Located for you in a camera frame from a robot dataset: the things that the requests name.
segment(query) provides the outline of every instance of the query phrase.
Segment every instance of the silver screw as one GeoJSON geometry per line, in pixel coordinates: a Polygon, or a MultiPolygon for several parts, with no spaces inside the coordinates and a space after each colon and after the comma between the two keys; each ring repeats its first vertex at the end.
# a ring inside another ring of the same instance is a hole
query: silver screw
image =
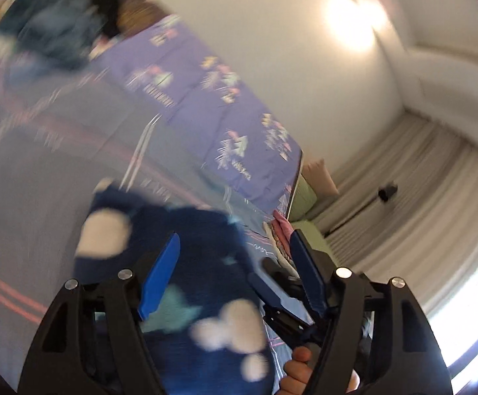
{"type": "Polygon", "coordinates": [[[65,282],[65,288],[70,290],[73,290],[74,288],[77,287],[77,280],[76,279],[69,279],[68,281],[65,282]]]}
{"type": "Polygon", "coordinates": [[[125,281],[131,277],[133,277],[133,272],[130,269],[123,269],[118,272],[118,278],[122,279],[122,281],[125,281]]]}
{"type": "Polygon", "coordinates": [[[396,288],[403,288],[406,286],[406,282],[401,277],[394,277],[391,284],[396,286],[396,288]]]}
{"type": "Polygon", "coordinates": [[[342,279],[347,279],[352,276],[352,271],[347,268],[337,268],[336,275],[342,279]]]}

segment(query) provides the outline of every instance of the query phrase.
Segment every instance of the bed sheet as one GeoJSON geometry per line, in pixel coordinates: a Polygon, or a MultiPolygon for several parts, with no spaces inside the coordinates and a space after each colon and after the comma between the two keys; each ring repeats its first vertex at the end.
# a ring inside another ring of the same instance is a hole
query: bed sheet
{"type": "MultiPolygon", "coordinates": [[[[274,256],[262,229],[269,215],[188,152],[156,103],[105,74],[95,66],[47,70],[28,57],[0,60],[0,374],[13,388],[37,325],[71,275],[100,179],[124,179],[156,203],[233,214],[260,274],[261,258],[274,256]]],[[[304,318],[302,306],[262,276],[304,318]]],[[[281,378],[290,351],[267,332],[281,378]]]]}
{"type": "Polygon", "coordinates": [[[95,62],[153,104],[206,167],[266,213],[286,214],[301,150],[239,75],[172,14],[95,62]]]}

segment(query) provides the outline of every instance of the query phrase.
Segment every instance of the hand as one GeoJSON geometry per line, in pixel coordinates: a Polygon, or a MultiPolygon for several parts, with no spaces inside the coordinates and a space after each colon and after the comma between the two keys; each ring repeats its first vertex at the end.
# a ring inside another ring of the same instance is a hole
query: hand
{"type": "MultiPolygon", "coordinates": [[[[306,347],[299,347],[292,352],[292,360],[285,364],[286,376],[279,382],[276,395],[301,395],[312,375],[312,369],[306,364],[312,359],[312,352],[306,347]]],[[[359,376],[352,370],[347,392],[354,391],[359,386],[359,376]]]]}

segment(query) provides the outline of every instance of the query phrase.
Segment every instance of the curtain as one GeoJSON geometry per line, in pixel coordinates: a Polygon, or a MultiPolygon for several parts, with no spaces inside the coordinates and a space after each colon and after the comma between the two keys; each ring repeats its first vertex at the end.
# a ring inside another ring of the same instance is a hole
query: curtain
{"type": "Polygon", "coordinates": [[[335,257],[375,281],[406,279],[431,316],[478,267],[478,148],[437,123],[405,113],[333,174],[340,196],[308,214],[326,233],[388,182],[398,193],[327,238],[335,257]]]}

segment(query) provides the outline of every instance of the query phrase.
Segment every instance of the gray bed sheet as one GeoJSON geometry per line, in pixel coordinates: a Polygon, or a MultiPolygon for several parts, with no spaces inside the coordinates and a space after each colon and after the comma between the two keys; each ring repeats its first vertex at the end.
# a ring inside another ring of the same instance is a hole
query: gray bed sheet
{"type": "MultiPolygon", "coordinates": [[[[158,112],[104,74],[93,66],[68,73],[28,58],[0,59],[0,374],[12,388],[45,308],[71,275],[81,225],[101,179],[129,174],[131,188],[156,203],[233,214],[245,227],[257,266],[273,256],[262,228],[270,217],[205,170],[160,120],[145,144],[145,127],[158,112]],[[141,159],[135,154],[139,142],[145,144],[141,159]],[[130,167],[138,167],[134,176],[130,167]]],[[[267,282],[304,317],[297,301],[267,282]]],[[[277,346],[280,378],[290,351],[267,331],[277,346]]]]}

